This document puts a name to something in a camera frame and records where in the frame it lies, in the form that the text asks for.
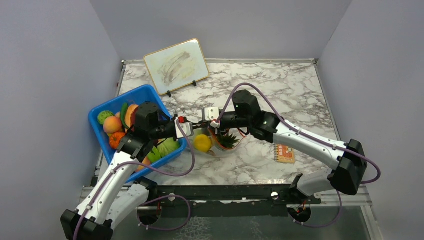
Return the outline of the small orange notebook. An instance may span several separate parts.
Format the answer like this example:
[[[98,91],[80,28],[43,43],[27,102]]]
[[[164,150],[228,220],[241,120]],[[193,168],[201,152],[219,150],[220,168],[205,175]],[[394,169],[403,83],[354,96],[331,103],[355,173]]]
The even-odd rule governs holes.
[[[274,160],[277,163],[282,164],[294,164],[295,163],[295,152],[293,148],[283,144],[274,145]]]

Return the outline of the small green toy cabbage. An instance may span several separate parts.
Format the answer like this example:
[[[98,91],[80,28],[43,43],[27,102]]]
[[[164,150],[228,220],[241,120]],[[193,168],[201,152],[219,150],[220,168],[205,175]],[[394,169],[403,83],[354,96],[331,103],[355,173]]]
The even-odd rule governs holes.
[[[101,111],[98,115],[97,115],[97,122],[100,125],[104,125],[104,122],[107,118],[114,116],[115,114],[109,110],[104,110]]]

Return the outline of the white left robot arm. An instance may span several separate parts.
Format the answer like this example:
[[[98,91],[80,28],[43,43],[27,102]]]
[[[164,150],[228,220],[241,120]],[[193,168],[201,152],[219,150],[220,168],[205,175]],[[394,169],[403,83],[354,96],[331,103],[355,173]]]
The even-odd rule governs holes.
[[[143,163],[161,139],[181,139],[193,134],[182,116],[169,118],[157,104],[145,102],[130,117],[131,127],[120,139],[113,159],[100,181],[75,210],[66,210],[60,222],[68,240],[110,240],[115,228],[140,205],[152,205],[157,191],[136,184],[118,197],[130,175],[139,167],[158,172]]]

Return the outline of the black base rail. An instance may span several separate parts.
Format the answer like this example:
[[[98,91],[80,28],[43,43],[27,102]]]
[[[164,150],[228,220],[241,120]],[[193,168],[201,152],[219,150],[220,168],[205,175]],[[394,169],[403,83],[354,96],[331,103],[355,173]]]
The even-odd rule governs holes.
[[[289,184],[158,185],[145,177],[111,200],[105,218],[114,223],[135,210],[148,218],[286,217],[294,207],[322,202],[292,195]]]

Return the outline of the orange toy peach front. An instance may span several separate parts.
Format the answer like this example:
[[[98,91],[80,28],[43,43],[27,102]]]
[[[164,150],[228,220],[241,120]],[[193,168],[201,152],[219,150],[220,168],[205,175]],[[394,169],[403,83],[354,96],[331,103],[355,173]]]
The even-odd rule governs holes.
[[[139,165],[138,167],[137,167],[137,169],[136,169],[136,172],[139,172],[139,171],[141,171],[142,169],[144,169],[145,168],[145,165],[146,166],[149,166],[150,164],[151,164],[151,161],[149,160],[149,158],[146,156],[144,159],[143,159],[143,161],[141,162],[143,165]]]

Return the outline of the clear orange-zip bag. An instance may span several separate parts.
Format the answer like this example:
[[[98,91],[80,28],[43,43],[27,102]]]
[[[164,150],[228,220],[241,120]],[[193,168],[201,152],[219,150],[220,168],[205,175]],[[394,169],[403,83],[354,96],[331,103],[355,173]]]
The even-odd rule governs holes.
[[[238,128],[226,129],[220,133],[209,128],[199,128],[194,130],[189,142],[197,155],[224,158],[234,154],[246,137]]]

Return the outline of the toy pineapple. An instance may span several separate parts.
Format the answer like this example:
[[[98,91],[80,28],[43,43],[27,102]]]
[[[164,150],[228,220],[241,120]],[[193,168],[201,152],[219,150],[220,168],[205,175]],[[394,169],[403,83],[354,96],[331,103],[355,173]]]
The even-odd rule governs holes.
[[[225,150],[234,149],[240,142],[240,140],[233,134],[226,135],[217,135],[216,136],[217,144]]]

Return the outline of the green toy pepper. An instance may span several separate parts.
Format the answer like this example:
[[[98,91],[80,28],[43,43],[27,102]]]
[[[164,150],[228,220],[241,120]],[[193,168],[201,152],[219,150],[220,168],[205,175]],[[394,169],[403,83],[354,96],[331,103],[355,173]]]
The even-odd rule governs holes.
[[[122,127],[124,129],[129,129],[129,127],[126,124],[126,121],[125,121],[125,117],[126,117],[126,114],[127,114],[128,107],[129,107],[128,103],[124,102],[121,109],[120,109],[120,121],[121,121]]]

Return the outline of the white drawing board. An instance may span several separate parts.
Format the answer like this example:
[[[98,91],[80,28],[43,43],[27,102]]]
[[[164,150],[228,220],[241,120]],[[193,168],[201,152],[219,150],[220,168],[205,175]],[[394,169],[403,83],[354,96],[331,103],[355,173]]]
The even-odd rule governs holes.
[[[174,44],[143,57],[153,86],[167,95],[210,76],[200,42],[196,38]]]

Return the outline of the green toy starfruit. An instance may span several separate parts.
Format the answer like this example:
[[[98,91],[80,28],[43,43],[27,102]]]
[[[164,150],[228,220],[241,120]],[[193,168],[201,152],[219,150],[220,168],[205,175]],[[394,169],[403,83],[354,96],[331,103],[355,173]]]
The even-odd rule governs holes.
[[[159,150],[154,146],[152,150],[148,153],[147,158],[151,163],[155,163],[162,157]]]

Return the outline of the yellow toy pear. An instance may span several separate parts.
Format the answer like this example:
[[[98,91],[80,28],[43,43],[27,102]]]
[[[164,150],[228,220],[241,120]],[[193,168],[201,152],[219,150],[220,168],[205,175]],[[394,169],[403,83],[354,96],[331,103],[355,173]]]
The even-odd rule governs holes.
[[[212,148],[211,139],[205,134],[197,135],[193,140],[194,148],[202,153],[207,153]]]

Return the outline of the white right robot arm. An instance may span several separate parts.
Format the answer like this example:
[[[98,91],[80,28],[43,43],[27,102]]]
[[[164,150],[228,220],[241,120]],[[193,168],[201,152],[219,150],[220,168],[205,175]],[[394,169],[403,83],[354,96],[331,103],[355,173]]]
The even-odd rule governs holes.
[[[308,197],[329,190],[337,190],[354,196],[363,181],[368,164],[362,144],[332,140],[281,120],[276,113],[261,110],[257,98],[247,90],[239,90],[232,96],[234,111],[224,112],[212,118],[211,126],[220,130],[247,128],[255,139],[281,144],[315,158],[327,166],[310,174],[299,174],[288,190],[289,199],[300,204]]]

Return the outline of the small orange toy pumpkin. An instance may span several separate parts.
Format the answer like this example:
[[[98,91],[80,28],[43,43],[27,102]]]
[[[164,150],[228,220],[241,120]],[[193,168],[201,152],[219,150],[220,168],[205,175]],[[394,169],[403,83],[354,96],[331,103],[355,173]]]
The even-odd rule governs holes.
[[[108,134],[108,135],[109,135],[109,140],[108,140],[109,146],[113,150],[116,150],[117,147],[120,144],[121,139],[126,135],[126,133],[118,131],[118,132],[111,133],[111,134]]]

